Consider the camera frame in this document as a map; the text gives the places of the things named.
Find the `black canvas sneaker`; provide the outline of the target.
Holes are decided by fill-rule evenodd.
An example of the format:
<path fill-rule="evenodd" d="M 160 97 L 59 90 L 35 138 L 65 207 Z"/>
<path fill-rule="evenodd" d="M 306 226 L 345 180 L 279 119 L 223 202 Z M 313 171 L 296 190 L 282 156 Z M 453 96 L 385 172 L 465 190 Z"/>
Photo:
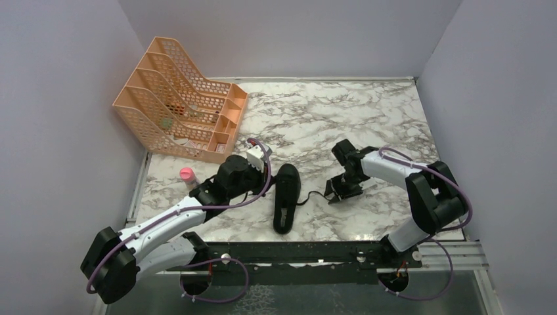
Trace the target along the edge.
<path fill-rule="evenodd" d="M 291 231 L 300 193 L 298 169 L 289 163 L 282 165 L 275 177 L 273 229 L 276 233 L 287 234 Z"/>

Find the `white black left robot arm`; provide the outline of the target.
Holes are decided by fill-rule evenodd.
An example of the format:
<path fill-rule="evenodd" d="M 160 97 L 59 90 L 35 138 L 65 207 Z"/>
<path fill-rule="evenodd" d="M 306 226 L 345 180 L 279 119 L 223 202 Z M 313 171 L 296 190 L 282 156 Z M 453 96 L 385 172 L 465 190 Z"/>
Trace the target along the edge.
<path fill-rule="evenodd" d="M 100 230 L 80 265 L 86 292 L 109 305 L 126 296 L 141 278 L 179 265 L 201 268 L 206 251 L 173 237 L 262 198 L 271 187 L 270 166 L 270 154 L 258 147 L 245 156 L 231 155 L 216 175 L 163 213 L 119 231 L 110 226 Z"/>

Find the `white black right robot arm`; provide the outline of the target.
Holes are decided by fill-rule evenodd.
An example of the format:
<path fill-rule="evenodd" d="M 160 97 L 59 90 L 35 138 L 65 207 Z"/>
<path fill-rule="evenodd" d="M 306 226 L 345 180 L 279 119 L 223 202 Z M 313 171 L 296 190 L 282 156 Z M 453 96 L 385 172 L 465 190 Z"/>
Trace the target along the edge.
<path fill-rule="evenodd" d="M 449 224 L 463 217 L 465 223 L 472 218 L 472 206 L 448 167 L 442 161 L 418 163 L 405 154 L 391 156 L 392 148 L 367 146 L 357 149 L 345 139 L 338 142 L 332 153 L 344 168 L 326 182 L 325 195 L 331 203 L 359 196 L 361 183 L 376 178 L 389 182 L 407 192 L 411 210 L 410 219 L 384 236 L 379 249 L 380 261 L 397 266 L 405 259 L 405 252 L 415 245 L 448 231 Z"/>

